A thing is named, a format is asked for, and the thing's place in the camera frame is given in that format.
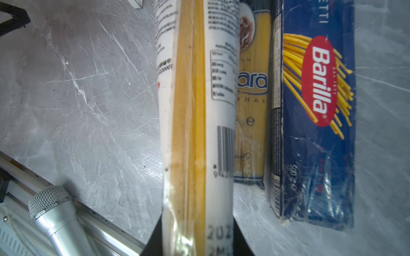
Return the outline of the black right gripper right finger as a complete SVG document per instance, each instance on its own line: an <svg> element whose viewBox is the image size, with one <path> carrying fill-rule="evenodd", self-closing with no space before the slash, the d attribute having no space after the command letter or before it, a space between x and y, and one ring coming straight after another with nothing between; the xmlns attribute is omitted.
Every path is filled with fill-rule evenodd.
<svg viewBox="0 0 410 256"><path fill-rule="evenodd" d="M234 256L254 256L249 247L236 219L233 227L233 255Z"/></svg>

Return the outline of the dark blue Barilla spaghetti box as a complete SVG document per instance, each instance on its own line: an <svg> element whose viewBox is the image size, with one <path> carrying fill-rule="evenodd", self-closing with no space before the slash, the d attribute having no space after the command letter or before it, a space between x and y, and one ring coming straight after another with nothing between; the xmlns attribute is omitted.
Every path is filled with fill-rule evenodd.
<svg viewBox="0 0 410 256"><path fill-rule="evenodd" d="M277 1L270 206L282 221L354 225L353 1Z"/></svg>

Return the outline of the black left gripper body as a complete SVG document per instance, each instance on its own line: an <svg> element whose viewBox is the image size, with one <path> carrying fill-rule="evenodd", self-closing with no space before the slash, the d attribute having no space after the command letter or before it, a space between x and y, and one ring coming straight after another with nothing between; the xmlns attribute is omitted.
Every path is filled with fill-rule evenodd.
<svg viewBox="0 0 410 256"><path fill-rule="evenodd" d="M16 29L25 28L31 22L26 10L1 2L1 12L7 13L11 19L1 23L0 36L4 36Z"/></svg>

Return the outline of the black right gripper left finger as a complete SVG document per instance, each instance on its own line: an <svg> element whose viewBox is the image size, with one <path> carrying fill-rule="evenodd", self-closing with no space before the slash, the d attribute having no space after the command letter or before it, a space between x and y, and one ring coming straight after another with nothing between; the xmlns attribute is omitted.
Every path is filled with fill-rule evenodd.
<svg viewBox="0 0 410 256"><path fill-rule="evenodd" d="M159 217L140 256L163 256L162 216Z"/></svg>

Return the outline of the red spaghetti package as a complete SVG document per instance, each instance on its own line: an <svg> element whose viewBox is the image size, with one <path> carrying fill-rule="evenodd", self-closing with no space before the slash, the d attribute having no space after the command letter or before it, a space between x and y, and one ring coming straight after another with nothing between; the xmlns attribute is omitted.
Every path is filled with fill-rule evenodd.
<svg viewBox="0 0 410 256"><path fill-rule="evenodd" d="M154 3L166 256L234 253L238 1Z"/></svg>

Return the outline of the blue yellow spaghetti bag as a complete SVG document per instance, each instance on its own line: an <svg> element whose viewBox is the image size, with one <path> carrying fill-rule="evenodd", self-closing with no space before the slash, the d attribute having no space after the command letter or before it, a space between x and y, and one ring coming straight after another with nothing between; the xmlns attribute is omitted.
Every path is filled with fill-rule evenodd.
<svg viewBox="0 0 410 256"><path fill-rule="evenodd" d="M240 2L235 182L264 189L272 1Z"/></svg>

